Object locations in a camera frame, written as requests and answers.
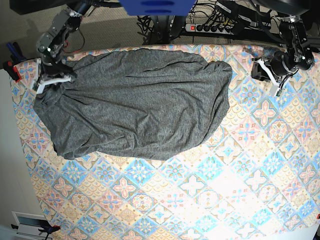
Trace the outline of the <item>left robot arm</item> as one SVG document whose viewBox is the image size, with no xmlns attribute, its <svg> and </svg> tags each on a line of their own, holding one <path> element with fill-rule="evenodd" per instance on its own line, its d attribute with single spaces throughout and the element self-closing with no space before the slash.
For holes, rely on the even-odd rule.
<svg viewBox="0 0 320 240">
<path fill-rule="evenodd" d="M 262 31 L 279 44 L 285 45 L 286 52 L 277 51 L 273 57 L 255 58 L 251 77 L 259 81 L 272 82 L 270 93 L 274 97 L 283 94 L 289 78 L 299 70 L 309 70 L 314 64 L 311 45 L 307 39 L 305 25 L 301 16 L 312 7 L 311 0 L 251 0 L 250 4 L 258 14 L 258 24 Z M 266 15 L 260 6 L 284 14 L 278 25 L 280 37 L 275 37 L 262 24 Z"/>
</svg>

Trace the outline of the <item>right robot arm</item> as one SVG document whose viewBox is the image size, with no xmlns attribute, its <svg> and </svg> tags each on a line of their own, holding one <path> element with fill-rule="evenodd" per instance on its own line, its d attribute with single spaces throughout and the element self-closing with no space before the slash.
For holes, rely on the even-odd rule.
<svg viewBox="0 0 320 240">
<path fill-rule="evenodd" d="M 92 5 L 87 0 L 67 4 L 58 13 L 50 28 L 36 43 L 38 77 L 32 81 L 32 89 L 42 94 L 49 85 L 71 82 L 73 68 L 66 65 L 64 48 L 70 33 L 79 29 L 81 21 Z"/>
</svg>

